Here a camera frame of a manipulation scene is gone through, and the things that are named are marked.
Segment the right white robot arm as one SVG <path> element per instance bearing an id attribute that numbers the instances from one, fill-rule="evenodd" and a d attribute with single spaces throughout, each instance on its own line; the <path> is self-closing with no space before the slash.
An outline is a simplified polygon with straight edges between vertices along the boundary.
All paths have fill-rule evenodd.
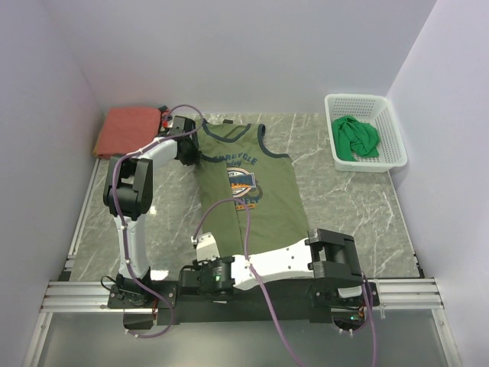
<path id="1" fill-rule="evenodd" d="M 284 297 L 312 296 L 352 305 L 362 295 L 363 276 L 349 235 L 313 229 L 298 242 L 255 255 L 222 256 L 214 236 L 193 239 L 196 260 L 182 268 L 180 290 L 210 300 L 245 299 L 262 288 Z"/>

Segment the olive green graphic tank top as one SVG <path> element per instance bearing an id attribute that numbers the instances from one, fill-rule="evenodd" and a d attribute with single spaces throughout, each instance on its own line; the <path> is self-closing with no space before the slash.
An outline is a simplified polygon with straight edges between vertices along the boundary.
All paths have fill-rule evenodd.
<path id="1" fill-rule="evenodd" d="M 208 122 L 198 132 L 202 230 L 222 257 L 284 248 L 309 230 L 292 160 L 269 151 L 265 134 L 263 124 Z"/>

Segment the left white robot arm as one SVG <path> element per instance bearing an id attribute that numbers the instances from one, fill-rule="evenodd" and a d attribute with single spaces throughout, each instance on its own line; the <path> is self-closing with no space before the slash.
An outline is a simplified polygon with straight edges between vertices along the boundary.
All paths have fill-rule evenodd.
<path id="1" fill-rule="evenodd" d="M 197 123 L 176 116 L 149 144 L 109 160 L 103 203 L 115 221 L 120 265 L 118 276 L 131 282 L 125 297 L 135 307 L 151 302 L 153 289 L 144 283 L 151 267 L 145 247 L 145 222 L 154 194 L 154 170 L 171 161 L 189 166 L 199 161 Z"/>

